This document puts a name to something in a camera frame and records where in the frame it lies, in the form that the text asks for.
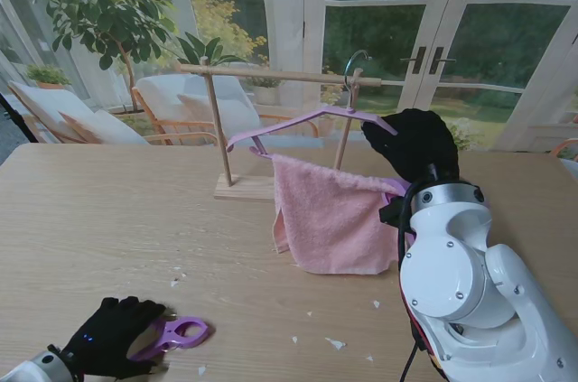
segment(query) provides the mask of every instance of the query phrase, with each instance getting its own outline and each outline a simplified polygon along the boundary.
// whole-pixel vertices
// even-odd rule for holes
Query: clothes hanger
[[[354,74],[353,81],[350,84],[348,84],[347,73],[350,69],[351,63],[360,54],[364,54],[364,56],[367,60],[371,60],[371,58],[368,56],[368,53],[365,50],[359,50],[359,51],[356,51],[351,56],[350,60],[348,61],[347,66],[345,67],[345,73],[343,74],[343,77],[344,77],[343,83],[344,83],[347,91],[350,93],[347,108],[335,107],[335,106],[325,106],[325,107],[321,107],[315,111],[312,111],[310,113],[293,118],[291,120],[285,120],[285,121],[278,123],[276,125],[262,127],[262,128],[258,128],[258,129],[253,129],[250,131],[246,131],[246,132],[242,132],[240,134],[233,135],[228,140],[227,152],[231,152],[233,150],[235,143],[238,143],[239,141],[251,138],[253,140],[253,143],[255,143],[255,146],[249,147],[249,151],[252,152],[253,154],[256,154],[257,156],[267,158],[267,159],[272,159],[272,155],[267,152],[267,150],[263,146],[263,143],[259,139],[259,136],[270,134],[272,132],[279,131],[281,129],[286,129],[287,127],[299,125],[300,123],[306,122],[308,120],[313,120],[316,117],[323,116],[326,114],[329,114],[332,116],[342,116],[342,117],[346,117],[347,119],[361,120],[363,122],[371,122],[371,123],[374,123],[374,124],[382,127],[383,129],[387,130],[389,133],[391,133],[393,135],[397,135],[397,131],[392,126],[388,125],[380,116],[377,116],[377,115],[371,114],[371,113],[366,113],[364,111],[356,111],[355,108],[352,106],[352,104],[355,101],[354,97],[356,94],[356,93],[354,93],[354,91],[357,90],[358,86],[356,86],[356,88],[353,89],[353,91],[352,91],[350,84],[351,85],[356,84],[355,80],[356,80],[357,76]]]

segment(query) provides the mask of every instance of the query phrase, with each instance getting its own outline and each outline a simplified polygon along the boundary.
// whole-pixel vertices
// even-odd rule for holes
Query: chair
[[[562,152],[566,147],[568,147],[571,144],[578,144],[578,138],[570,138],[560,143],[552,150],[552,152],[550,152],[550,154],[552,156],[558,157],[560,152]],[[560,159],[560,161],[562,161],[562,164],[572,174],[572,176],[578,179],[578,154],[572,160]]]
[[[174,139],[192,138],[209,138],[214,144],[217,143],[217,137],[206,132],[142,137],[106,111],[94,113],[68,90],[38,89],[12,81],[8,88],[34,119],[60,143],[148,144],[160,141],[171,144]]]
[[[247,94],[230,76],[214,76],[213,83],[219,105],[219,113],[225,137],[262,127],[261,118],[276,121],[290,120],[292,116],[259,115]],[[135,97],[153,122],[158,134],[180,132],[183,128],[201,126],[214,131],[205,79],[198,75],[173,74],[142,78],[133,89]],[[319,130],[312,122],[306,122],[312,130],[312,138],[293,135],[268,137],[269,145],[315,146],[322,145]]]

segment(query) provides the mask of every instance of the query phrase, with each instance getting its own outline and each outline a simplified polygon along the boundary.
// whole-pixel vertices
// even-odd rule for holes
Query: flower pot
[[[36,85],[41,89],[47,90],[64,90],[64,86],[62,84],[50,84],[48,82],[40,82],[36,81]]]
[[[279,89],[277,87],[253,87],[255,101],[259,105],[279,105]]]

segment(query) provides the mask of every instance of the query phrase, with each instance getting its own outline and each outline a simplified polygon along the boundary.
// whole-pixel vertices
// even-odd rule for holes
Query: white paper piece
[[[344,348],[345,346],[347,346],[347,343],[344,343],[342,341],[337,341],[337,340],[332,340],[329,337],[325,337],[325,339],[331,343],[333,345],[333,347],[337,350],[341,350],[341,348]]]

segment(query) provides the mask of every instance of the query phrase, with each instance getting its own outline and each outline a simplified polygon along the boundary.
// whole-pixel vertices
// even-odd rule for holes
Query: wooden rod
[[[355,108],[355,104],[358,101],[358,94],[359,94],[358,80],[360,79],[359,75],[361,75],[362,71],[363,69],[356,68],[355,71],[353,72],[353,77],[351,79],[350,84],[351,97],[349,107],[351,108]],[[347,121],[345,122],[345,127],[343,127],[343,132],[341,133],[340,145],[337,148],[337,154],[335,155],[335,164],[333,165],[333,168],[335,170],[339,170],[341,168],[341,161],[343,161],[343,153],[345,152],[345,144],[347,143],[347,138],[350,135],[351,120],[353,119],[352,118],[347,119]]]
[[[343,84],[343,77],[341,75],[324,73],[282,72],[278,70],[228,68],[224,66],[197,66],[195,64],[182,64],[178,69],[182,72],[198,73],[200,75],[233,75],[235,77],[286,79],[291,81],[320,82],[321,84]],[[367,87],[381,87],[381,79],[359,78],[358,84]]]
[[[203,67],[209,67],[209,59],[207,57],[200,58],[200,64]],[[213,113],[213,123],[215,124],[215,131],[217,132],[217,144],[219,145],[220,155],[223,158],[223,166],[225,167],[225,178],[227,185],[232,186],[233,180],[231,178],[231,169],[228,166],[228,156],[225,146],[225,136],[223,134],[223,126],[220,123],[219,105],[217,103],[217,95],[215,94],[215,86],[213,85],[213,77],[210,72],[203,74],[205,84],[207,85],[207,93],[209,94],[210,110]]]

